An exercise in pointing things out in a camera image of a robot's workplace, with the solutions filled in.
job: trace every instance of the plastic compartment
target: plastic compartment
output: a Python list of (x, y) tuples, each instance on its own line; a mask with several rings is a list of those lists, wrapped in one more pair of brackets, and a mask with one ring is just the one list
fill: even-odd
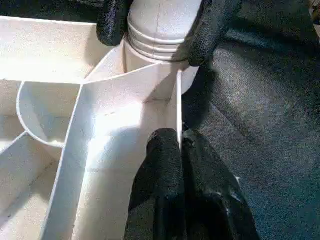
[(21, 82), (0, 80), (0, 153), (24, 132), (16, 112)]
[(123, 238), (149, 136), (159, 128), (174, 128), (181, 136), (178, 75), (168, 65), (153, 64), (83, 85), (41, 239)]
[(0, 239), (37, 239), (57, 167), (26, 132), (0, 155)]
[(0, 16), (0, 79), (78, 83), (113, 48), (93, 23)]
[(45, 145), (62, 148), (79, 89), (79, 84), (24, 82), (17, 113), (25, 130)]
[(91, 23), (0, 23), (0, 239), (122, 239), (148, 138), (180, 140), (198, 68), (105, 47)]

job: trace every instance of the gloved hand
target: gloved hand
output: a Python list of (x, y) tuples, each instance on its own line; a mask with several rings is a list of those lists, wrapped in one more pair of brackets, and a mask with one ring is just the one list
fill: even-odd
[(191, 129), (183, 133), (182, 162), (189, 239), (260, 239), (237, 179)]
[[(132, 2), (133, 0), (104, 0), (96, 30), (97, 37), (103, 44), (120, 44), (128, 28), (127, 17)], [(241, 4), (242, 0), (202, 1), (199, 24), (188, 55), (191, 66), (200, 66), (212, 55), (221, 38), (227, 33), (232, 19), (241, 9)]]
[(159, 129), (133, 182), (124, 239), (185, 239), (184, 191), (177, 133)]

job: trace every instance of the compartment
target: compartment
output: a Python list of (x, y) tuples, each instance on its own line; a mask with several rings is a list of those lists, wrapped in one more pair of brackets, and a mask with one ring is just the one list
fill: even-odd
[(111, 79), (153, 64), (166, 65), (167, 69), (171, 69), (172, 75), (176, 75), (178, 70), (183, 70), (181, 80), (182, 93), (185, 93), (191, 87), (199, 69), (198, 67), (189, 66), (187, 61), (162, 62), (145, 57), (133, 49), (125, 36), (121, 44), (112, 49), (88, 75), (85, 83)]
[(36, 240), (58, 163), (26, 132), (0, 155), (0, 239)]
[(24, 132), (16, 111), (21, 82), (0, 80), (0, 153)]
[(43, 144), (62, 148), (79, 89), (79, 84), (24, 82), (17, 113), (25, 130)]
[(127, 37), (121, 44), (112, 49), (85, 79), (86, 82), (97, 82), (141, 69), (159, 61), (152, 60), (136, 52)]
[(96, 24), (0, 16), (0, 79), (82, 82), (113, 48)]
[(153, 64), (83, 85), (41, 239), (123, 238), (148, 138), (159, 128), (181, 137), (181, 77)]

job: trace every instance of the white cylindrical part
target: white cylindrical part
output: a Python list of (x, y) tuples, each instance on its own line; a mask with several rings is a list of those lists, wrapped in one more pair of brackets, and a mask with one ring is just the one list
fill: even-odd
[(187, 59), (202, 0), (135, 0), (128, 16), (133, 48), (151, 59)]

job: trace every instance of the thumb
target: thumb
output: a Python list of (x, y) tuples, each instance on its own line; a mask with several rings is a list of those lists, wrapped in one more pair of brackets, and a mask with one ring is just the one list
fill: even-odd
[(188, 60), (191, 66), (202, 65), (229, 30), (232, 19), (240, 11), (242, 0), (204, 0), (199, 25), (193, 36)]
[(107, 46), (120, 44), (127, 31), (127, 17), (133, 0), (104, 0), (98, 16), (96, 35)]

